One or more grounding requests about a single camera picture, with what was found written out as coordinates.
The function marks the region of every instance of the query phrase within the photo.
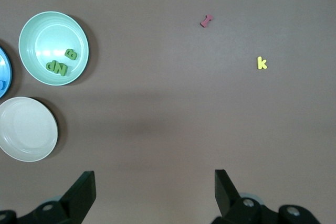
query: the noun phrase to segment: gray table surface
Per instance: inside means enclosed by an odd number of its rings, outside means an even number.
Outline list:
[[[336,0],[0,0],[13,83],[54,114],[58,144],[25,163],[0,151],[0,209],[22,216],[85,170],[83,223],[210,223],[214,170],[277,211],[336,211]],[[55,10],[85,31],[89,62],[54,87],[24,68],[18,39]],[[214,19],[206,28],[205,15]],[[257,69],[257,57],[267,69]]]

